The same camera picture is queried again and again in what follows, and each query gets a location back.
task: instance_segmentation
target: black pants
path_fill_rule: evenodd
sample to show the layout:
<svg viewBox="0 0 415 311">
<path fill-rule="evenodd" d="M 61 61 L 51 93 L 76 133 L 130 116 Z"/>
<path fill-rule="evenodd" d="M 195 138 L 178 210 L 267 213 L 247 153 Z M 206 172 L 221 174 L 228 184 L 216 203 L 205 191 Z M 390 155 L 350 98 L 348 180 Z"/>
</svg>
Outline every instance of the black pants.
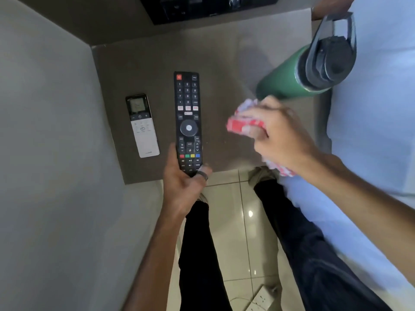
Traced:
<svg viewBox="0 0 415 311">
<path fill-rule="evenodd" d="M 391 311 L 285 197 L 276 180 L 260 182 L 254 190 L 287 255 L 306 311 Z M 210 235 L 209 206 L 197 201 L 186 218 L 179 259 L 180 311 L 231 311 Z"/>
</svg>

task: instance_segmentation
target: right hand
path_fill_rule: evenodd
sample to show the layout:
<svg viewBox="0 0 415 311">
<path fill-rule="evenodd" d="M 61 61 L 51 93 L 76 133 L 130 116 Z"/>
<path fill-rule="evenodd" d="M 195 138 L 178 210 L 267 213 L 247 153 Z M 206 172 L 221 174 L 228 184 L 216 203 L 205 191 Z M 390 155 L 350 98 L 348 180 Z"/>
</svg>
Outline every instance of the right hand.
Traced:
<svg viewBox="0 0 415 311">
<path fill-rule="evenodd" d="M 256 126 L 246 126 L 246 132 L 255 139 L 255 151 L 268 160 L 301 174 L 310 159 L 320 159 L 324 154 L 301 124 L 297 114 L 268 96 L 258 106 L 239 113 L 264 121 L 267 132 Z"/>
</svg>

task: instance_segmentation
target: tv remote control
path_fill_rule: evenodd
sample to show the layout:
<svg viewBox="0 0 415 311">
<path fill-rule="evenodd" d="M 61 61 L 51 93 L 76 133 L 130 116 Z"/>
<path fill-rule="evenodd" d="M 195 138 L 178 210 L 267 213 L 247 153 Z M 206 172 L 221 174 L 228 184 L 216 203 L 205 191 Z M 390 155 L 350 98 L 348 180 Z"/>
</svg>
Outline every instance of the tv remote control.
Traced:
<svg viewBox="0 0 415 311">
<path fill-rule="evenodd" d="M 176 144 L 180 170 L 193 177 L 202 165 L 199 74 L 174 72 Z"/>
</svg>

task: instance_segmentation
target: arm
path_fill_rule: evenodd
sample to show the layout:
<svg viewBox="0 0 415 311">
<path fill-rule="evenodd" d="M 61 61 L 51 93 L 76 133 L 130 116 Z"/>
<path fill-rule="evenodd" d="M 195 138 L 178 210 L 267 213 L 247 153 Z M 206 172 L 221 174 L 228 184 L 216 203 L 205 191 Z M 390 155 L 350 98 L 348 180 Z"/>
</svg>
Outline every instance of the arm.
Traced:
<svg viewBox="0 0 415 311">
<path fill-rule="evenodd" d="M 326 194 L 415 284 L 415 211 L 348 170 L 334 155 L 319 151 L 297 115 L 274 97 L 242 115 L 262 119 L 267 133 L 251 127 L 255 150 L 298 173 Z"/>
<path fill-rule="evenodd" d="M 207 166 L 200 169 L 207 175 L 212 172 Z M 176 148 L 171 144 L 164 169 L 163 206 L 123 311 L 166 309 L 180 225 L 205 186 L 202 176 L 190 178 L 179 169 Z"/>
</svg>

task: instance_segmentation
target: electrical outlet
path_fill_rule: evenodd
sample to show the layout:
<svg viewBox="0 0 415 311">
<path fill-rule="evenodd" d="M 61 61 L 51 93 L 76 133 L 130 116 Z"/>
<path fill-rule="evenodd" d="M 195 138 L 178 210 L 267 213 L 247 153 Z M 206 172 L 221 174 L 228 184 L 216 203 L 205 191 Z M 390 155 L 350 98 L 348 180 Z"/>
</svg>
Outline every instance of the electrical outlet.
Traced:
<svg viewBox="0 0 415 311">
<path fill-rule="evenodd" d="M 264 311 L 268 310 L 275 300 L 272 291 L 266 286 L 262 285 L 255 298 L 252 300 L 246 311 Z"/>
</svg>

